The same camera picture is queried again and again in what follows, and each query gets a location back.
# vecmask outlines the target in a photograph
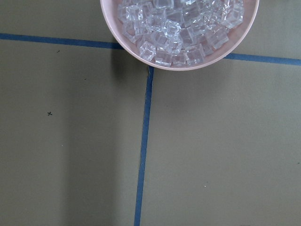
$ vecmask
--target floor tile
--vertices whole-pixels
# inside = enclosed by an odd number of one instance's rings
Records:
[[[147,66],[124,50],[0,49],[0,225],[133,225]]]
[[[116,42],[100,1],[2,0],[0,32]]]
[[[298,226],[300,67],[155,70],[142,226]]]

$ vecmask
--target blue tape line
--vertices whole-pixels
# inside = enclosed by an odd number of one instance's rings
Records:
[[[0,33],[0,39],[42,42],[42,43],[70,45],[70,46],[123,49],[122,46],[119,45],[119,43],[114,43],[114,42],[88,41],[88,40],[78,40],[78,39],[61,39],[61,38],[50,38],[50,37],[39,37],[39,36],[6,34],[6,33]]]
[[[78,40],[78,39],[61,39],[61,38],[50,38],[50,37],[7,34],[7,33],[0,33],[0,40],[1,39],[15,40],[15,41],[42,42],[42,43],[49,43],[49,44],[61,44],[61,45],[71,45],[71,46],[85,46],[85,47],[95,47],[95,48],[123,49],[119,43],[114,43],[114,42],[88,41],[88,40]],[[280,58],[280,57],[271,57],[271,56],[257,56],[257,55],[230,53],[225,57],[225,59],[301,66],[301,59]]]
[[[151,113],[151,94],[152,94],[153,77],[154,77],[154,68],[149,66],[149,76],[147,78],[146,92],[145,92],[144,117],[143,117],[141,154],[140,154],[141,156],[140,156],[140,167],[139,167],[139,174],[138,174],[134,226],[140,226],[140,219],[141,219],[146,150],[147,150],[147,140],[149,134],[149,123],[150,123],[150,113]]]
[[[280,57],[271,57],[271,56],[256,56],[256,55],[230,53],[225,57],[225,59],[301,66],[301,60],[299,59],[280,58]]]

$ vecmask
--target clear plastic ice cube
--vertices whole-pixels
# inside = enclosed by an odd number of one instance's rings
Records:
[[[152,2],[150,2],[150,1],[140,2],[137,4],[137,6],[142,11],[142,16],[143,16],[142,20],[149,20],[151,11],[153,9]]]
[[[171,66],[171,57],[172,57],[172,55],[169,54],[168,52],[157,50],[156,56],[155,56],[156,64],[165,66],[165,67],[170,67]]]
[[[174,22],[172,20],[166,20],[162,31],[164,32],[166,37],[174,37],[178,36],[181,30],[181,26],[179,23]]]
[[[196,2],[184,7],[182,11],[183,11],[183,19],[186,27],[190,26],[192,20],[196,19],[200,15],[200,9]]]
[[[154,31],[151,34],[151,41],[156,47],[167,48],[168,42],[167,37],[164,35],[164,32]]]
[[[229,38],[224,26],[217,25],[206,33],[207,42],[215,49],[220,48]]]
[[[128,21],[122,26],[122,34],[126,36],[132,43],[136,43],[141,35],[136,35],[135,33],[135,22]]]
[[[145,41],[139,48],[140,57],[147,61],[151,61],[156,55],[156,47]]]
[[[173,66],[183,67],[186,64],[186,56],[184,55],[184,51],[181,51],[179,54],[172,56],[172,64]]]
[[[135,34],[136,35],[145,35],[150,34],[150,26],[147,21],[140,20],[134,22]]]
[[[202,47],[203,47],[205,56],[213,54],[214,51],[206,40],[202,42]]]
[[[131,5],[126,7],[127,20],[136,21],[143,19],[142,9],[137,5]]]
[[[174,0],[174,9],[182,9],[183,6],[182,0]]]
[[[205,34],[193,35],[193,40],[195,44],[199,44],[206,41],[206,36]]]
[[[191,46],[194,43],[193,34],[191,28],[180,31],[180,37],[183,40],[183,47]]]
[[[149,17],[150,29],[153,31],[161,31],[166,21],[166,9],[153,8]]]
[[[174,8],[174,0],[154,0],[156,8]]]
[[[202,63],[205,59],[202,44],[190,46],[185,49],[186,62],[188,65]]]
[[[197,4],[201,11],[211,10],[212,0],[197,0]]]
[[[133,3],[133,0],[122,0],[121,5],[130,6],[130,5],[134,5],[134,3]]]
[[[178,54],[182,49],[182,40],[178,37],[172,37],[168,40],[167,51],[172,54]]]
[[[146,41],[149,42],[149,43],[151,43],[152,45],[154,45],[154,44],[152,43],[152,40],[151,40],[151,33],[150,33],[150,34],[145,34],[145,35],[143,35],[143,36],[136,42],[137,48],[139,49],[139,48],[143,45],[143,43],[145,43]]]
[[[211,30],[219,24],[217,16],[214,13],[210,13],[210,11],[202,13],[202,17],[204,19],[204,24],[208,27],[208,30]]]
[[[196,0],[181,0],[181,2],[185,5],[191,5],[192,3],[196,2]]]
[[[179,25],[183,24],[183,12],[182,9],[177,10],[167,10],[166,11],[166,18],[168,20],[175,21],[179,23]]]
[[[243,22],[245,9],[239,4],[235,4],[227,14],[222,15],[221,24],[232,29]]]
[[[117,8],[117,18],[121,21],[121,23],[127,22],[127,7],[119,4]]]
[[[210,29],[210,26],[204,21],[203,16],[198,16],[192,20],[191,29],[193,30],[194,35],[202,35]]]
[[[130,0],[130,1],[132,1],[134,4],[139,4],[139,3],[149,2],[150,0]]]

